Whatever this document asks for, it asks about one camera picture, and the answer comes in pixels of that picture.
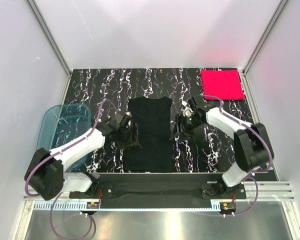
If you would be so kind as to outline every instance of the metal floor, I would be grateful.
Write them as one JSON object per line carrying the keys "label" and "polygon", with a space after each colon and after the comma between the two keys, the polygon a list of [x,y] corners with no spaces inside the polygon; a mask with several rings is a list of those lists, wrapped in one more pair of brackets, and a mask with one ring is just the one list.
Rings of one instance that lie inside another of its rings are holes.
{"label": "metal floor", "polygon": [[[249,206],[246,202],[237,204],[237,212]],[[73,211],[54,211],[54,225],[73,214]],[[248,214],[234,218],[209,217],[198,212],[100,211],[93,219],[96,227],[92,228],[87,240],[293,239],[280,202],[257,202]],[[88,219],[76,216],[56,230],[64,238],[76,239],[86,233],[89,225]],[[33,211],[25,239],[58,239],[51,231],[49,211]]]}

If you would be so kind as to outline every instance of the pink towel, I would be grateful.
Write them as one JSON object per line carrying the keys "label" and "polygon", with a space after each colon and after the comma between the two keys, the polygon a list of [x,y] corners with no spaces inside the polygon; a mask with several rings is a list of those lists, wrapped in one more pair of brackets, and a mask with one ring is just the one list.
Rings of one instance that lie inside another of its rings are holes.
{"label": "pink towel", "polygon": [[202,70],[201,79],[205,95],[215,96],[221,100],[243,100],[245,97],[237,70]]}

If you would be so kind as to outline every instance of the black shirt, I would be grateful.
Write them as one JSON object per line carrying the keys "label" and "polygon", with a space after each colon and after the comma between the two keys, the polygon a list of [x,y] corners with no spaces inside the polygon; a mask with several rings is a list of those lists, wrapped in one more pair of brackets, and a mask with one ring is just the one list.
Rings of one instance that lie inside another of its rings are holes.
{"label": "black shirt", "polygon": [[170,138],[170,109],[168,97],[150,99],[144,96],[130,99],[128,111],[139,128],[142,148],[124,151],[125,172],[171,173],[173,144]]}

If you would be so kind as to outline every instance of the transparent blue container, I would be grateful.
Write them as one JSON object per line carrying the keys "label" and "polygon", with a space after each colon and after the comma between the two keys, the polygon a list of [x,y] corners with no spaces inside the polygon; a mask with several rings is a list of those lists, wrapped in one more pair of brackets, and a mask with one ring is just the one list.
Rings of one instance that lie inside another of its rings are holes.
{"label": "transparent blue container", "polygon": [[[47,151],[69,143],[91,128],[91,110],[87,105],[76,103],[57,105],[43,116],[36,149]],[[81,167],[87,156],[80,158],[66,171],[73,172]]]}

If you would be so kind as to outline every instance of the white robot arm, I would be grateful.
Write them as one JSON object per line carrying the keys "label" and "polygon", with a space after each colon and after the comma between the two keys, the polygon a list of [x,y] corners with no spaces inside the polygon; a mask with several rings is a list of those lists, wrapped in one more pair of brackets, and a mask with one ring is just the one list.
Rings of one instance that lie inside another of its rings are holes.
{"label": "white robot arm", "polygon": [[[269,159],[274,157],[263,124],[242,121],[224,112],[221,107],[204,102],[200,95],[182,103],[182,114],[175,117],[172,139],[180,142],[189,139],[194,135],[193,129],[202,124],[214,126],[234,140],[235,163],[223,173],[222,179],[217,183],[215,191],[218,193],[231,190],[252,172],[266,168]],[[262,142],[251,129],[259,135]]]}
{"label": "white robot arm", "polygon": [[[138,126],[132,123],[129,112],[125,115],[116,113],[107,123],[99,122],[95,129],[89,129],[63,146],[50,151],[38,149],[32,157],[24,180],[45,200],[54,198],[60,192],[86,193],[96,177],[89,173],[66,170],[83,156],[102,148],[107,142],[114,141],[120,148],[140,146]],[[36,166],[49,157],[51,159],[33,173]]]}

